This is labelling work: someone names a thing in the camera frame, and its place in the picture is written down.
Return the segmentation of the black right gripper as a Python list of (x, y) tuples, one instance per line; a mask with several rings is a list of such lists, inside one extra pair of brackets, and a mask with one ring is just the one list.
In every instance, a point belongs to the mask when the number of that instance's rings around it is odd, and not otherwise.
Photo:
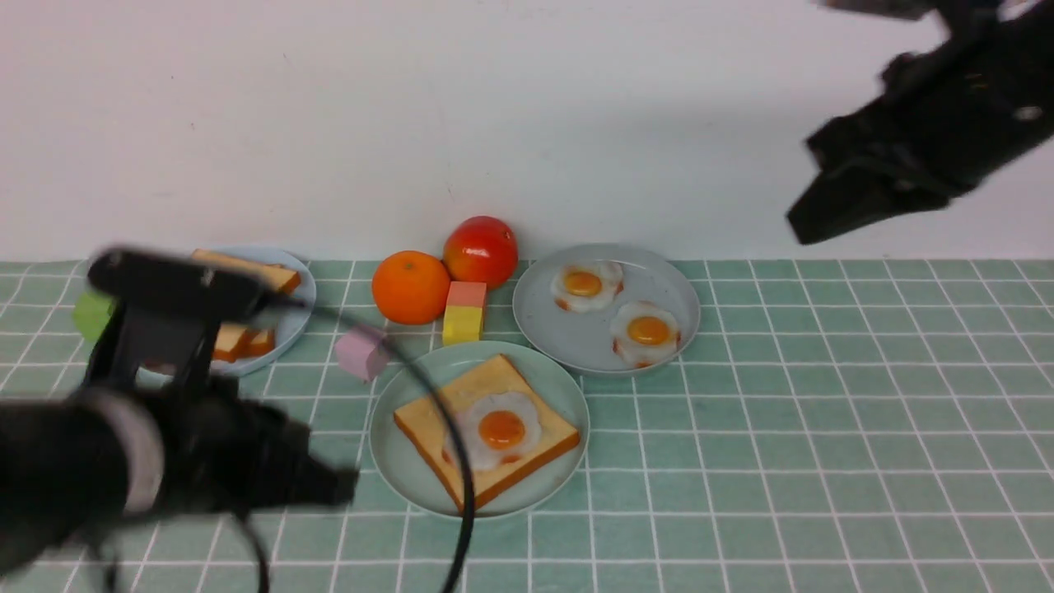
[(1052, 35), (951, 39), (901, 55), (880, 97), (807, 138), (818, 173), (786, 219), (814, 245), (952, 205), (1052, 137)]

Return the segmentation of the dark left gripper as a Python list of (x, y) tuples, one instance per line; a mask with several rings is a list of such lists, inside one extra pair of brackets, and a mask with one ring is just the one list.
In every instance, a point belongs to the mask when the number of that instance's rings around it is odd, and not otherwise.
[(237, 379), (165, 388), (153, 401), (165, 472), (153, 515), (247, 515), (285, 507), (350, 505), (359, 477), (311, 453), (309, 424), (247, 398)]

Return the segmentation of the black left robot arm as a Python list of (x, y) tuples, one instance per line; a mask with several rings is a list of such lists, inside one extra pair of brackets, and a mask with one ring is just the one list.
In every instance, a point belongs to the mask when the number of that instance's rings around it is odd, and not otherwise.
[(309, 428), (236, 390), (83, 386), (2, 406), (2, 574), (52, 549), (181, 516), (333, 509), (352, 466), (311, 454)]

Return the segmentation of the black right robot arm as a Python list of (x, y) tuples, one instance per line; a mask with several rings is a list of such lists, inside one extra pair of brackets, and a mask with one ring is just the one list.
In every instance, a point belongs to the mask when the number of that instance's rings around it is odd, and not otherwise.
[(1053, 4), (1006, 19), (1001, 1), (828, 1), (917, 21), (937, 12), (946, 41), (904, 53), (867, 105), (832, 118), (805, 145), (819, 169), (786, 219), (803, 246), (930, 212), (1042, 146), (1053, 131)]

